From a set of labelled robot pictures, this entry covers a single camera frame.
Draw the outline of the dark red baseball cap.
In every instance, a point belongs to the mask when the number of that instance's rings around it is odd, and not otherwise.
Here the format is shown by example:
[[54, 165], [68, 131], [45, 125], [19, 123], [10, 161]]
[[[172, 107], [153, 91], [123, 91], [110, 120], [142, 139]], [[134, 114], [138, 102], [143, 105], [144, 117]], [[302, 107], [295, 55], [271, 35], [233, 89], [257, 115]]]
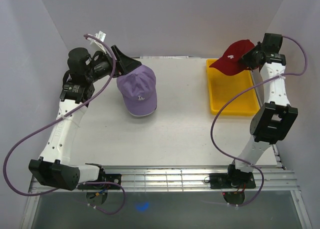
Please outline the dark red baseball cap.
[[250, 68], [242, 61], [242, 56], [254, 47], [255, 45], [249, 39], [236, 41], [209, 68], [217, 69], [226, 76], [235, 76], [243, 71], [249, 71]]

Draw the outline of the purple baseball cap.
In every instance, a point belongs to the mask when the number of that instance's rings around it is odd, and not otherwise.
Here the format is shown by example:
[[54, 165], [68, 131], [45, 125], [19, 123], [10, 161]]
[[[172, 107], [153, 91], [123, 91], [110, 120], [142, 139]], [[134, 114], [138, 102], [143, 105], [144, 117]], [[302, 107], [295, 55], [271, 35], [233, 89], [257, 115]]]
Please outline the purple baseball cap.
[[129, 74], [116, 79], [128, 112], [150, 113], [157, 106], [156, 75], [152, 69], [141, 65]]

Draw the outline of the white baseball cap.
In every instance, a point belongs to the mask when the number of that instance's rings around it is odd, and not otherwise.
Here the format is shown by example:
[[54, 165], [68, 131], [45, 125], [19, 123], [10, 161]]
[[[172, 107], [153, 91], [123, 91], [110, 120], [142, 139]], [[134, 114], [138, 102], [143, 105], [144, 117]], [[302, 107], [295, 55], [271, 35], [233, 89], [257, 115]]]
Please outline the white baseball cap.
[[129, 111], [129, 114], [132, 115], [133, 117], [147, 117], [149, 115], [152, 115], [156, 110], [153, 110], [152, 112], [149, 112], [149, 113], [132, 113]]

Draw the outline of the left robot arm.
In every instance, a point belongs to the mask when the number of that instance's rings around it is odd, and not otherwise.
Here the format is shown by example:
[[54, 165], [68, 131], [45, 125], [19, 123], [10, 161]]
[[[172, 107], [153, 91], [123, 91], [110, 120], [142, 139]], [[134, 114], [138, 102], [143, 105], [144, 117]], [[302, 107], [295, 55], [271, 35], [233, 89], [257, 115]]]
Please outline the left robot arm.
[[63, 77], [59, 96], [57, 123], [38, 159], [29, 162], [28, 169], [43, 186], [74, 190], [79, 184], [89, 182], [95, 189], [106, 184], [101, 165], [86, 163], [71, 165], [73, 142], [82, 117], [94, 97], [94, 83], [105, 76], [117, 78], [140, 67], [140, 61], [123, 54], [116, 45], [111, 47], [115, 59], [96, 51], [90, 55], [83, 47], [68, 53], [68, 71]]

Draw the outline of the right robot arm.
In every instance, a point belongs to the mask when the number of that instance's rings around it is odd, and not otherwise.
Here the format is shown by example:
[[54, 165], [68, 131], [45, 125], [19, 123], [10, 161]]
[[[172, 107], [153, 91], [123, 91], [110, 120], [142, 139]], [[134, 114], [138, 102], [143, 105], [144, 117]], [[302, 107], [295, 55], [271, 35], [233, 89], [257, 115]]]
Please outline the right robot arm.
[[250, 69], [259, 69], [264, 103], [251, 120], [248, 143], [228, 166], [225, 180], [232, 188], [252, 180], [253, 166], [268, 148], [286, 137], [298, 116], [298, 109], [291, 106], [286, 94], [286, 57], [279, 53], [282, 42], [282, 35], [265, 33], [262, 42], [241, 58]]

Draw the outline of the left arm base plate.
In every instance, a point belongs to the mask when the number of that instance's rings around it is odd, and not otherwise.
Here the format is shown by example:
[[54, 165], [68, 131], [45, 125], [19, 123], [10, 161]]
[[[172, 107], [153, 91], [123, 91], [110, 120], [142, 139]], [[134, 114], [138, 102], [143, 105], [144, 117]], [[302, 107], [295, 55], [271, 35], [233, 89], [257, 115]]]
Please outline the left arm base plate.
[[[111, 182], [116, 184], [121, 184], [122, 182], [122, 175], [120, 173], [102, 173], [98, 176], [98, 179], [94, 182]], [[78, 190], [119, 190], [120, 188], [113, 184], [79, 184], [77, 186]]]

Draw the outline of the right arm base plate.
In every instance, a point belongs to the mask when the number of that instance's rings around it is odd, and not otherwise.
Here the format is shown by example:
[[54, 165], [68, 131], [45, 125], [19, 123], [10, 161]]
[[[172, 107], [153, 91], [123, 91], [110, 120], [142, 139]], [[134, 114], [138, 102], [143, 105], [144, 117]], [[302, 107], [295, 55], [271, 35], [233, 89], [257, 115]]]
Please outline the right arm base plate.
[[204, 183], [210, 184], [211, 189], [255, 189], [256, 183], [252, 173], [249, 174], [249, 180], [244, 182], [243, 180], [231, 179], [227, 173], [210, 173], [209, 176], [204, 178]]

